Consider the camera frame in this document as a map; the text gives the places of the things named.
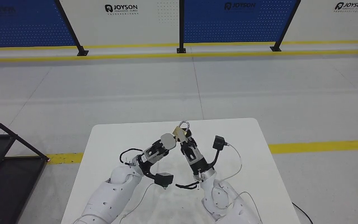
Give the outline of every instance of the joyson logo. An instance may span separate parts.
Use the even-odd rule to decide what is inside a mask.
[[[358,12],[358,3],[338,2],[335,6],[334,12]]]
[[[137,4],[106,4],[105,10],[108,15],[138,15]]]
[[[253,12],[256,3],[253,2],[227,2],[224,10],[227,12]]]

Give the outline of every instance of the blue perforated board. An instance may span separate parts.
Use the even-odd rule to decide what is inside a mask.
[[[0,47],[75,45],[53,0],[1,0]]]
[[[184,43],[277,41],[296,0],[185,0]]]

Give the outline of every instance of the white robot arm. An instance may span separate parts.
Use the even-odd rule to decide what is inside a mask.
[[[195,183],[189,185],[176,184],[176,186],[184,189],[195,189],[196,185],[200,184],[200,188],[204,190],[204,198],[201,202],[217,224],[262,224],[261,219],[252,212],[228,182],[219,181],[215,178],[214,165],[219,152],[225,145],[228,145],[225,139],[220,136],[215,137],[213,148],[217,152],[214,161],[209,164],[197,148],[197,144],[191,136],[189,124],[186,129],[180,128],[179,125],[173,134],[180,142],[181,152],[185,155],[196,180]]]
[[[126,166],[115,168],[111,177],[92,194],[81,217],[74,223],[112,223],[127,205],[143,176],[153,179],[155,184],[164,188],[168,187],[173,182],[173,175],[168,173],[153,175],[150,167],[166,156],[175,146],[174,136],[164,134],[142,154],[135,156],[130,163],[125,163]]]
[[[115,168],[111,177],[91,196],[81,217],[74,223],[111,224],[124,210],[143,176],[153,179],[155,184],[164,188],[168,187],[173,182],[173,175],[168,173],[153,175],[150,167],[166,156],[169,150],[175,148],[178,141],[196,182],[184,186],[176,184],[177,187],[195,189],[196,185],[200,184],[200,188],[204,190],[204,198],[201,202],[217,224],[262,224],[261,219],[252,212],[228,182],[215,178],[214,165],[219,152],[225,144],[227,145],[224,138],[216,136],[213,145],[213,148],[217,149],[216,156],[214,161],[208,164],[191,136],[189,124],[186,129],[180,128],[180,125],[173,132],[175,137],[171,134],[162,135],[161,140],[154,142],[142,154],[135,156],[130,163],[124,163],[126,166]]]

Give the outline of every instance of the wire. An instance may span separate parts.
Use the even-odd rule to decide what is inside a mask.
[[[228,146],[231,146],[231,147],[236,151],[236,153],[239,155],[239,158],[240,158],[240,168],[239,168],[239,170],[238,170],[236,173],[234,173],[233,175],[228,176],[227,178],[222,179],[222,180],[219,182],[219,184],[220,184],[221,182],[223,182],[224,180],[227,180],[227,179],[232,178],[233,176],[237,175],[237,174],[241,171],[241,169],[242,169],[242,159],[241,159],[240,153],[239,153],[239,152],[237,151],[237,149],[236,149],[235,147],[233,147],[231,144],[227,143],[227,145],[228,145]]]
[[[311,224],[313,224],[311,218],[310,218],[302,209],[300,209],[300,207],[298,207],[298,206],[297,206],[295,203],[293,203],[293,202],[292,202],[292,204],[293,204],[294,206],[296,206],[296,208],[298,208],[301,212],[303,212],[303,213],[307,216],[307,218],[309,219],[309,221],[311,222]]]
[[[188,184],[188,185],[180,185],[180,184],[175,184],[175,186],[177,186],[178,188],[183,188],[183,189],[188,189],[188,190],[194,190],[197,188],[197,184],[199,183],[199,181]]]
[[[83,218],[85,216],[94,216],[94,217],[97,217],[97,218],[99,218],[101,220],[104,220],[103,218],[101,218],[101,217],[99,217],[99,216],[97,216],[95,214],[84,214],[84,215],[80,216],[78,219],[76,219],[74,222],[72,222],[72,224],[75,224],[78,220],[80,220],[81,218]]]
[[[256,203],[255,203],[255,200],[253,199],[253,197],[250,195],[250,193],[249,192],[241,192],[232,202],[230,202],[230,204],[228,204],[227,206],[226,206],[226,208],[224,208],[224,209],[227,209],[228,207],[230,207],[231,206],[231,204],[232,203],[234,203],[235,202],[235,200],[238,198],[238,197],[240,197],[240,195],[242,195],[243,193],[246,193],[246,194],[248,194],[249,196],[250,196],[250,198],[251,198],[251,200],[252,200],[252,202],[253,202],[253,204],[255,205],[255,208],[256,208],[256,211],[257,211],[257,214],[258,214],[258,218],[260,219],[260,221],[262,222],[262,219],[261,219],[261,216],[260,216],[260,213],[259,213],[259,211],[258,211],[258,208],[257,208],[257,206],[256,206]]]
[[[138,204],[132,211],[130,211],[130,212],[128,212],[127,214],[123,215],[123,217],[122,217],[121,220],[119,221],[119,224],[121,224],[122,219],[124,219],[125,217],[127,217],[127,216],[128,216],[129,214],[131,214],[136,208],[138,208],[138,206],[139,206],[139,205],[141,204],[141,202],[143,201],[143,198],[144,198],[144,196],[145,196],[147,190],[148,190],[149,187],[152,186],[153,184],[154,184],[154,183],[151,183],[151,184],[146,188],[146,190],[145,190],[145,192],[144,192],[144,194],[143,194],[143,197],[142,197],[142,199],[140,200],[139,204]]]
[[[123,162],[123,160],[122,160],[122,155],[125,154],[126,152],[129,152],[129,151],[132,151],[132,150],[143,152],[143,150],[139,150],[139,149],[137,149],[137,148],[130,148],[130,149],[128,149],[128,150],[122,152],[121,155],[119,156],[119,161],[120,161],[122,164],[126,164],[126,165],[129,166],[129,163]]]

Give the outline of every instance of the yellow stripe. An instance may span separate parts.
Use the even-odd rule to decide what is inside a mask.
[[[242,57],[269,55],[323,55],[323,54],[358,54],[358,50],[303,50],[283,52],[211,52],[211,53],[158,53],[158,54],[108,54],[88,56],[53,56],[27,58],[0,58],[0,62],[44,62],[59,60],[98,60],[98,59],[129,59],[129,58],[180,58],[180,57]]]
[[[48,154],[50,162],[48,164],[79,164],[82,161],[83,152],[64,153],[64,154]]]
[[[226,42],[226,43],[186,43],[185,46],[247,46],[247,45],[274,45],[275,42]],[[358,40],[329,40],[329,41],[283,41],[283,45],[288,44],[358,44]],[[121,45],[86,45],[85,49],[94,48],[157,48],[179,46],[179,43],[164,44],[121,44]],[[64,50],[77,49],[75,46],[32,46],[26,48],[0,48],[0,50]]]
[[[358,141],[270,144],[272,154],[358,150]],[[83,153],[50,154],[48,164],[78,164]]]
[[[358,150],[358,141],[270,144],[272,154]]]

